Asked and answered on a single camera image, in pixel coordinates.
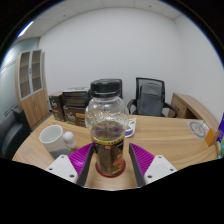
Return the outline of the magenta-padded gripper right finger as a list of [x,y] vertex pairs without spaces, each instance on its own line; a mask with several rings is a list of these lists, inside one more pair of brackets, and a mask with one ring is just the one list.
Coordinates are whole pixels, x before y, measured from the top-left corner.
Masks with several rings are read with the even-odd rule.
[[129,154],[138,186],[145,186],[177,171],[164,156],[154,156],[133,143],[129,144]]

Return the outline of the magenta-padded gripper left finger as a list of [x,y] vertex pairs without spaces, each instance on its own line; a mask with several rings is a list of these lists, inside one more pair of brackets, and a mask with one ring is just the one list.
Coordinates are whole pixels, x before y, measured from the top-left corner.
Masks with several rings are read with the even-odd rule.
[[69,156],[60,155],[47,168],[47,171],[79,186],[84,186],[93,152],[94,144],[90,143]]

